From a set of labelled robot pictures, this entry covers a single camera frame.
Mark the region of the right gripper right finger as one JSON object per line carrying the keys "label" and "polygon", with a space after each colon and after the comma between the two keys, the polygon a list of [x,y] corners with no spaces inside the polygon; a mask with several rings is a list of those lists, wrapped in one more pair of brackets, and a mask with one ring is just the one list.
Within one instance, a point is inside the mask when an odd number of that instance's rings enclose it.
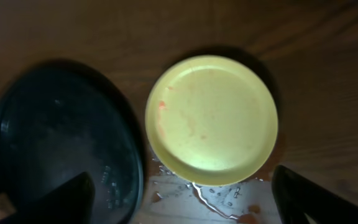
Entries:
{"label": "right gripper right finger", "polygon": [[358,223],[358,206],[285,166],[276,166],[272,192],[282,223]]}

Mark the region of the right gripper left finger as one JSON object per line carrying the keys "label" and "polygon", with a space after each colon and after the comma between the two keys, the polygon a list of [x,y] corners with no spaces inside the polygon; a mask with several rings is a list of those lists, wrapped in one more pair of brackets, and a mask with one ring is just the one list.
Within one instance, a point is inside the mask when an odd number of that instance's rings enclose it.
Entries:
{"label": "right gripper left finger", "polygon": [[82,172],[0,224],[89,223],[94,195],[91,176]]}

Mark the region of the yellow plate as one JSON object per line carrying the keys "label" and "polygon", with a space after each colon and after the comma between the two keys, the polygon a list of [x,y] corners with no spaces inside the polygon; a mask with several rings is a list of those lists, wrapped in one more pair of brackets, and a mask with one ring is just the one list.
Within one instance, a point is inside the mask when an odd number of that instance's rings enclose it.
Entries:
{"label": "yellow plate", "polygon": [[265,83],[244,64],[200,55],[168,68],[147,100],[145,132],[171,172],[207,186],[256,173],[271,155],[278,113]]}

